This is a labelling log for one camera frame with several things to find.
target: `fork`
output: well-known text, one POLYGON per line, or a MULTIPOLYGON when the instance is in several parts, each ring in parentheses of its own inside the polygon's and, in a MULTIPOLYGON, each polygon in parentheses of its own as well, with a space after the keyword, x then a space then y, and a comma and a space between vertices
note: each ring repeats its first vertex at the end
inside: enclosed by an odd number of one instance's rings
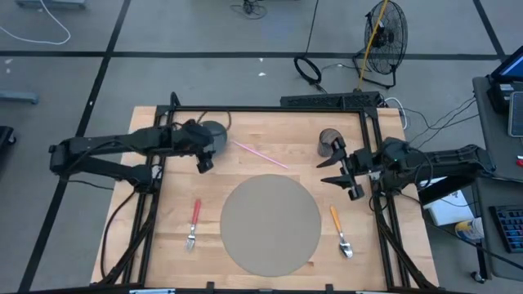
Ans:
POLYGON ((193 250, 194 242, 196 241, 196 237, 194 236, 194 231, 196 230, 196 222, 198 221, 199 207, 201 205, 202 205, 201 200, 196 199, 196 201, 194 202, 193 220, 190 223, 190 234, 187 237, 187 243, 186 243, 186 250, 188 252, 193 250))

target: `circular placemat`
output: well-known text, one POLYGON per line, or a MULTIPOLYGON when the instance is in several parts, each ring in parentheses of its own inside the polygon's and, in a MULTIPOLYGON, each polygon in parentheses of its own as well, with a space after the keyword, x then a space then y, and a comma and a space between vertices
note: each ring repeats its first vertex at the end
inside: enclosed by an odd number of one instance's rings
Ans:
POLYGON ((251 274, 291 274, 309 261, 320 240, 321 219, 311 194, 277 175, 240 184, 221 211, 221 239, 230 257, 251 274))

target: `orange-handled spoon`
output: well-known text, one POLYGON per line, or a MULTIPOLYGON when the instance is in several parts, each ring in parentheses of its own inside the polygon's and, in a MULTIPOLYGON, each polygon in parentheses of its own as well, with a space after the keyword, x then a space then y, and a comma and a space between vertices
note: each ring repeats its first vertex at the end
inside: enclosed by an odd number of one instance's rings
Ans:
POLYGON ((346 258, 352 257, 352 247, 351 245, 345 241, 345 238, 343 238, 343 231, 342 231, 342 225, 340 224, 340 218, 337 216, 336 208, 331 205, 330 206, 330 214, 333 215, 334 224, 336 225, 337 233, 340 235, 340 250, 342 251, 343 255, 346 258))

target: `wooden table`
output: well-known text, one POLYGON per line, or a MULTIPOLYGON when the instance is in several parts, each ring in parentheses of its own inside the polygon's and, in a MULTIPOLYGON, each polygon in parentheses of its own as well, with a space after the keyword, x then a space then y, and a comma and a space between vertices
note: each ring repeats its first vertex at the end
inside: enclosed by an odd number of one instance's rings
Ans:
MULTIPOLYGON (((154 111, 155 107, 136 107, 129 131, 151 126, 154 111)), ((196 112, 178 112, 175 118, 178 122, 184 122, 199 115, 196 112)), ((367 177, 357 178, 364 186, 366 196, 351 201, 346 190, 320 182, 321 178, 339 175, 338 165, 315 168, 324 161, 316 153, 316 148, 319 133, 325 128, 335 128, 342 133, 348 153, 364 147, 358 115, 267 112, 233 112, 231 115, 229 140, 253 147, 286 164, 289 169, 231 143, 228 143, 224 154, 213 159, 214 168, 203 175, 198 173, 194 157, 168 158, 145 285, 203 288, 207 281, 213 281, 216 288, 322 290, 325 284, 331 283, 336 290, 386 290, 378 229, 368 206, 370 186, 367 177), (238 184, 262 174, 286 175, 299 181, 314 196, 320 209, 322 231, 315 254, 303 267, 288 276, 267 278, 248 273, 229 257, 221 241, 220 215, 226 198, 238 184), (196 245, 188 253, 185 244, 196 198, 202 199, 202 208, 196 229, 196 245), (352 244, 354 257, 350 260, 344 259, 337 247, 339 238, 329 213, 331 204, 336 206, 346 240, 352 244)), ((208 113, 204 120, 227 124, 224 113, 208 113)), ((404 139, 396 109, 380 109, 379 122, 383 138, 393 136, 404 139)), ((374 144, 373 134, 370 138, 374 144)), ((138 154, 124 154, 122 158, 122 163, 127 165, 144 162, 145 158, 138 154)), ((108 216, 131 191, 132 187, 127 182, 116 183, 108 216)), ((417 197, 412 185, 404 193, 417 197)), ((137 197, 128 203, 110 227, 106 270, 127 248, 136 201, 137 197)), ((412 199, 396 197, 396 210, 405 250, 428 280, 437 284, 419 205, 412 199)), ((139 265, 141 258, 141 250, 138 252, 135 265, 139 265)), ((391 255, 396 285, 399 285, 396 255, 391 255)), ((92 281, 101 279, 99 262, 100 254, 92 281)), ((134 266, 132 280, 136 280, 137 270, 138 266, 134 266)))

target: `electric fan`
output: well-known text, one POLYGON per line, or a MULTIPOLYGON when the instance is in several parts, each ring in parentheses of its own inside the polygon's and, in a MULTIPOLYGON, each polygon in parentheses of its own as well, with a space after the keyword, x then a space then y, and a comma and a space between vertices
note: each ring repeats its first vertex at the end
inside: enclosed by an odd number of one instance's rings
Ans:
POLYGON ((352 57, 352 62, 354 62, 360 80, 363 79, 366 82, 371 82, 389 89, 396 85, 396 70, 405 57, 408 37, 407 20, 400 6, 387 0, 378 3, 365 17, 367 18, 365 44, 370 48, 364 48, 359 51, 352 57), (380 12, 383 9, 383 5, 386 6, 380 19, 380 12), (376 24, 378 24, 378 27, 373 35, 376 24), (392 85, 362 78, 366 67, 364 64, 363 70, 361 70, 358 67, 356 59, 365 53, 366 50, 369 50, 369 53, 367 60, 364 59, 364 63, 368 62, 369 67, 376 73, 383 75, 392 74, 392 85))

